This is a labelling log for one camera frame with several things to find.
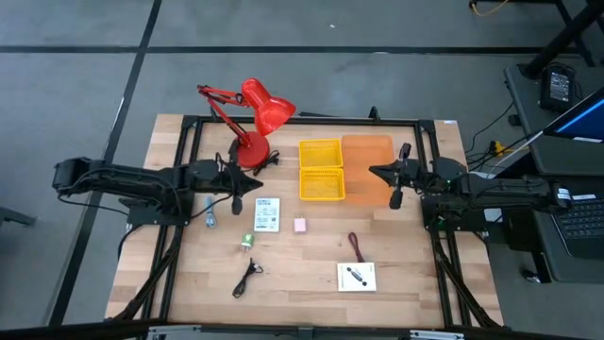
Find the red desk lamp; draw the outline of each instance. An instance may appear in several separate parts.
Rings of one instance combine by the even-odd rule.
[[[266,160],[270,146],[264,136],[280,128],[295,112],[295,106],[292,103],[271,96],[255,78],[249,78],[243,82],[241,93],[201,85],[197,85],[197,91],[208,99],[211,108],[218,112],[228,127],[237,135],[239,165],[246,168],[255,168]],[[220,109],[218,103],[254,108],[256,131],[245,131]]]

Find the yellow cable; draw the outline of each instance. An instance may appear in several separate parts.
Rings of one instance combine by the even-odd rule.
[[[498,10],[500,10],[503,7],[503,5],[508,3],[508,1],[510,1],[510,0],[503,0],[503,2],[501,4],[499,4],[496,8],[493,8],[486,13],[480,13],[478,11],[478,9],[476,8],[476,5],[474,5],[474,4],[472,5],[472,10],[476,13],[477,16],[489,16],[489,15],[497,12]]]

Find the lamp shade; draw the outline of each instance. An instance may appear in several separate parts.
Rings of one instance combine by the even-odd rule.
[[[256,131],[262,136],[280,128],[295,112],[294,104],[271,96],[255,78],[243,82],[242,94],[254,109]]]

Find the gray carpet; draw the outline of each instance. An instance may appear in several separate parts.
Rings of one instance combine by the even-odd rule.
[[[0,45],[138,45],[152,0],[4,0]],[[494,4],[481,3],[482,9]],[[581,1],[568,1],[571,14]],[[555,7],[505,6],[479,18],[464,1],[261,0],[164,1],[151,45],[535,46],[562,28]],[[584,35],[596,59],[604,36]],[[57,202],[52,166],[70,157],[99,158],[118,110],[134,56],[0,54],[0,205],[38,216],[33,228],[0,229],[0,329],[39,326],[56,292],[81,209]],[[237,89],[258,77],[303,111],[458,120],[464,145],[511,103],[506,66],[526,56],[363,54],[147,55],[115,161],[139,166],[157,113],[208,113],[197,84]],[[564,59],[582,65],[580,59]],[[248,113],[230,110],[233,113]],[[477,139],[504,144],[521,136],[497,123]],[[117,207],[114,197],[104,204]],[[100,212],[65,322],[102,319],[124,218]],[[520,331],[601,338],[604,291],[597,285],[531,285],[518,276],[530,258],[494,246],[492,269],[506,325]],[[203,338],[233,338],[209,335]],[[241,338],[269,338],[241,335]],[[178,338],[198,338],[195,334]]]

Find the white box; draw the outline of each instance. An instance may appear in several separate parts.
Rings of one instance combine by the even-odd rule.
[[[375,292],[374,263],[338,263],[338,292]]]
[[[279,232],[278,198],[256,198],[254,231]]]

